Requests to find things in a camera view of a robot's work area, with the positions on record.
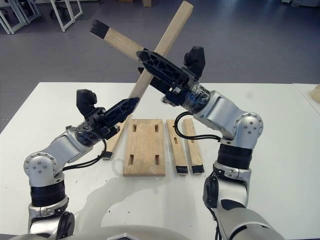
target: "wooden stick with black tip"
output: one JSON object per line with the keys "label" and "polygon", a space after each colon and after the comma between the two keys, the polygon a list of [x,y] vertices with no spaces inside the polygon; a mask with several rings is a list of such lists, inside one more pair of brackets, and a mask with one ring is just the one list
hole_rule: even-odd
{"label": "wooden stick with black tip", "polygon": [[[187,136],[195,136],[195,126],[192,118],[186,118],[182,122],[183,134]],[[191,164],[193,174],[201,174],[204,170],[204,163],[201,158],[200,149],[196,140],[185,139],[186,153]]]}
{"label": "wooden stick with black tip", "polygon": [[[156,53],[164,57],[167,55],[182,27],[190,17],[193,7],[194,6],[187,1],[182,2],[156,46],[154,50]],[[136,52],[145,49],[143,46],[98,20],[93,21],[90,32],[136,61],[139,61]],[[153,76],[148,71],[144,70],[136,82],[129,98],[138,97],[141,100],[152,78]]]}
{"label": "wooden stick with black tip", "polygon": [[136,52],[142,51],[144,47],[140,46],[135,41],[132,41],[130,38],[114,30],[103,22],[94,20],[90,28],[90,33],[104,40],[107,44],[115,49],[118,49],[120,52],[126,54],[130,58],[139,61]]}

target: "wooden block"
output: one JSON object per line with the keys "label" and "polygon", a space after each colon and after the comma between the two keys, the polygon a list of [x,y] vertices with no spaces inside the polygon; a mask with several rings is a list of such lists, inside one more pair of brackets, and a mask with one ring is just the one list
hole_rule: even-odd
{"label": "wooden block", "polygon": [[[193,7],[187,1],[183,1],[180,5],[178,11],[175,13],[173,19],[171,20],[168,28],[164,32],[161,40],[159,41],[158,45],[155,48],[155,52],[166,56],[169,52],[172,44],[176,40],[177,36],[179,35],[182,27],[185,25],[186,21],[190,17]],[[147,87],[149,86],[153,76],[143,70],[142,74],[140,75],[138,81],[136,82],[131,94],[130,98],[139,97],[140,99],[144,95]]]}
{"label": "wooden block", "polygon": [[151,7],[151,0],[142,0],[144,7]]}
{"label": "wooden block", "polygon": [[185,153],[181,145],[180,137],[176,134],[174,125],[174,119],[168,119],[166,121],[175,169],[178,174],[188,174],[188,166],[185,159]]}
{"label": "wooden block", "polygon": [[320,84],[318,84],[315,89],[310,93],[313,100],[320,103]]}
{"label": "wooden block", "polygon": [[130,120],[130,118],[131,115],[129,115],[124,122],[120,122],[117,124],[117,126],[120,128],[120,131],[116,135],[108,139],[108,141],[106,142],[106,153],[103,159],[110,160],[112,155],[115,153],[119,139],[121,138],[124,129],[127,126],[127,122]]}
{"label": "wooden block", "polygon": [[[186,118],[182,122],[183,134],[186,136],[195,136],[195,126],[192,118]],[[201,158],[201,153],[197,140],[185,140],[185,148],[189,158],[193,174],[201,174],[204,170],[204,164]]]}
{"label": "wooden block", "polygon": [[165,176],[162,119],[132,119],[123,164],[123,176]]}

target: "white chair leg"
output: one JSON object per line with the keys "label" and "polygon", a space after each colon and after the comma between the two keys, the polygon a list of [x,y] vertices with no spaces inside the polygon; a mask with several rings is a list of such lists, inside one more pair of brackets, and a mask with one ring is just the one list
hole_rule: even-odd
{"label": "white chair leg", "polygon": [[66,29],[65,29],[65,26],[63,25],[63,23],[62,23],[62,21],[61,21],[61,18],[60,18],[58,9],[57,9],[56,4],[55,4],[55,0],[50,0],[50,2],[51,2],[51,4],[52,4],[52,7],[53,7],[53,10],[54,10],[56,19],[58,19],[58,22],[59,22],[59,24],[60,24],[60,27],[61,27],[62,32],[65,32]]}
{"label": "white chair leg", "polygon": [[10,35],[11,32],[9,31],[8,27],[6,26],[5,22],[2,20],[3,19],[6,19],[5,16],[3,15],[3,13],[1,12],[0,10],[0,24],[1,26],[3,27],[3,29],[5,30],[5,32]]}

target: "silver robot arm segment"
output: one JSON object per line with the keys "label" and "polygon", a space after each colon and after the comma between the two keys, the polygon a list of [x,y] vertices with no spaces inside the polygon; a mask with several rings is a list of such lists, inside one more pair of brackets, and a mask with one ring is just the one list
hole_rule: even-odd
{"label": "silver robot arm segment", "polygon": [[219,92],[209,92],[200,85],[205,66],[203,47],[193,47],[186,53],[182,68],[147,49],[138,51],[137,56],[154,75],[151,85],[164,94],[164,103],[182,106],[196,120],[222,133],[217,160],[205,180],[202,198],[217,221],[215,239],[220,235],[225,240],[283,240],[258,213],[246,208],[252,152],[264,128],[261,117],[239,109]]}
{"label": "silver robot arm segment", "polygon": [[69,127],[47,148],[29,155],[24,161],[24,171],[29,177],[31,203],[28,206],[28,234],[36,234],[47,239],[58,240],[71,236],[75,217],[67,212],[69,198],[65,194],[64,170],[83,168],[96,163],[102,156],[76,165],[68,166],[103,141],[118,133],[116,125],[131,114],[139,98],[128,98],[118,102],[109,110],[94,107],[96,95],[89,90],[77,90],[76,105],[84,116],[84,122],[77,127]]}

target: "white table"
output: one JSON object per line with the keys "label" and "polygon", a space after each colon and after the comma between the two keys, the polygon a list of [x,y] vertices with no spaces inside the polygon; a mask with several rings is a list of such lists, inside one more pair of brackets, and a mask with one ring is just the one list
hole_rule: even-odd
{"label": "white table", "polygon": [[[264,121],[264,132],[250,165],[253,173],[248,207],[286,239],[319,238],[320,115],[292,84],[203,85],[232,99],[243,110],[259,113]],[[110,108],[127,98],[133,86],[39,83],[0,135],[0,233],[18,235],[27,231],[30,190],[23,162],[29,154],[44,149],[65,126],[76,126],[83,120],[76,107],[76,90],[92,90],[98,97],[97,106]],[[133,117],[174,119],[184,111],[161,104],[161,96],[149,87]],[[213,132],[194,123],[198,134]],[[148,225],[190,239],[212,239],[216,224],[203,204],[202,194],[219,143],[200,141],[205,174],[176,175],[166,139],[166,177],[122,177],[124,136],[113,161],[65,172],[68,210],[76,215],[75,232],[112,225]],[[82,161],[97,156],[102,147],[97,144]]]}

